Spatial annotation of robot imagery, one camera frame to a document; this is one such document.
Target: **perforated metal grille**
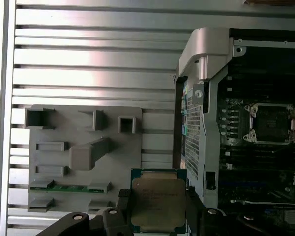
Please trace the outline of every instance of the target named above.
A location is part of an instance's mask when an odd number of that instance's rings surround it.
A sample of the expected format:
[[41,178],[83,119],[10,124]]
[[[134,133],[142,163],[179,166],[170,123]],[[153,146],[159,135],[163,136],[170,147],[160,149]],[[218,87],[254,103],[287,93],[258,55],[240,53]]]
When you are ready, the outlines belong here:
[[201,106],[192,103],[192,97],[187,99],[187,133],[186,133],[186,166],[187,170],[198,180],[199,130]]

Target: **cpu socket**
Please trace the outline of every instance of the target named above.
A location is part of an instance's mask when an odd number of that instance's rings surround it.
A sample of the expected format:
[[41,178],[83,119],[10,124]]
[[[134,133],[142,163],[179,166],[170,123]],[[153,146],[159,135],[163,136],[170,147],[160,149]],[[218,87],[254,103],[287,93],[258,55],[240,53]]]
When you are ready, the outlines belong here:
[[295,141],[295,108],[286,104],[254,103],[245,106],[250,114],[249,133],[243,136],[257,144],[289,144]]

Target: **green circuit board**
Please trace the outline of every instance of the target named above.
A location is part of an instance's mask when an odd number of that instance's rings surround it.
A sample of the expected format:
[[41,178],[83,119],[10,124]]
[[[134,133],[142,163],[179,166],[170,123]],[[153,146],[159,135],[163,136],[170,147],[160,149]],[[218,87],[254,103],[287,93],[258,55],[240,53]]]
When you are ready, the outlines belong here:
[[87,186],[83,185],[61,185],[53,184],[47,188],[30,188],[33,191],[45,191],[45,192],[78,192],[78,193],[104,193],[102,189],[88,189]]

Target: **silver metal frame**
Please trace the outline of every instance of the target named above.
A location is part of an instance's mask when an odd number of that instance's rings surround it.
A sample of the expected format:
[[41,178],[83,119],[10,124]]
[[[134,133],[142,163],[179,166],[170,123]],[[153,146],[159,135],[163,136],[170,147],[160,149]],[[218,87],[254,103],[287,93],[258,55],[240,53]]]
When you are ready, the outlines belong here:
[[0,235],[6,234],[15,1],[0,1]]

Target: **cpu processor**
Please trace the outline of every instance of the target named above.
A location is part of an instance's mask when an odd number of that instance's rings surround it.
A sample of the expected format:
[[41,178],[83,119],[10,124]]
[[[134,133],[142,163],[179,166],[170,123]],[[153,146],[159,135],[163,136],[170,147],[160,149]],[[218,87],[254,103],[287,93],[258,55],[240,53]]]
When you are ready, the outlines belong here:
[[135,233],[185,233],[186,170],[132,169]]

